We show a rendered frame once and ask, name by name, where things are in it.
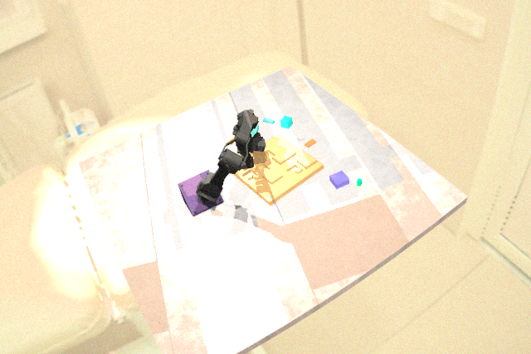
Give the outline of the small orange flat bar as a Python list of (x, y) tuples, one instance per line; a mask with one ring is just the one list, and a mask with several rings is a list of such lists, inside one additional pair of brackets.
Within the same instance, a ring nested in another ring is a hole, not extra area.
[(312, 145), (314, 145), (315, 143), (317, 143), (317, 141), (314, 140), (314, 139), (311, 139), (310, 141), (308, 141), (308, 142), (305, 144), (305, 146), (309, 148), (309, 147), (311, 147)]

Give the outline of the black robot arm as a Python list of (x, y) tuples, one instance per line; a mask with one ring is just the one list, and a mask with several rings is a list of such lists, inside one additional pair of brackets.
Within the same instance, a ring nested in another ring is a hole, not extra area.
[[(227, 142), (223, 147), (220, 155), (218, 156), (217, 170), (203, 178), (196, 189), (201, 202), (205, 203), (207, 201), (216, 202), (219, 198), (225, 178), (228, 174), (236, 174), (237, 171), (240, 171), (248, 157), (248, 148), (247, 144), (251, 140), (250, 153), (254, 151), (264, 152), (266, 147), (266, 141), (261, 137), (260, 133), (255, 133), (251, 138), (250, 134), (253, 129), (256, 128), (259, 123), (258, 117), (253, 113), (253, 109), (245, 109), (242, 112), (237, 114), (237, 124), (234, 125), (232, 135), (234, 139)], [(234, 153), (230, 149), (226, 148), (229, 144), (236, 142), (243, 146), (244, 157)], [(224, 150), (225, 149), (225, 150)], [(254, 150), (254, 151), (253, 151)], [(202, 203), (202, 204), (203, 204)]]

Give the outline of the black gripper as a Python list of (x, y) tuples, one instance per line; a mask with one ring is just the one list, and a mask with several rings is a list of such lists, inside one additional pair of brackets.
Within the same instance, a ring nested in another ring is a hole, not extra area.
[[(241, 146), (238, 143), (236, 143), (236, 147), (237, 147), (237, 153), (239, 153), (242, 157), (244, 157), (244, 151), (243, 151), (244, 147)], [(247, 157), (242, 169), (249, 169), (249, 168), (253, 168), (254, 167), (253, 156), (251, 156), (251, 154), (250, 154), (251, 140), (247, 144), (247, 148), (248, 148), (248, 157)]]

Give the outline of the cyan cube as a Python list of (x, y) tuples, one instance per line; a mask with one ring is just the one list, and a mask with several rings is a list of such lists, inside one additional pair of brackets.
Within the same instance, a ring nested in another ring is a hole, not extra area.
[(282, 128), (289, 129), (290, 126), (293, 124), (293, 122), (292, 122), (292, 118), (291, 118), (291, 117), (288, 117), (288, 116), (284, 116), (284, 117), (280, 120), (280, 124), (281, 124), (281, 127), (282, 127)]

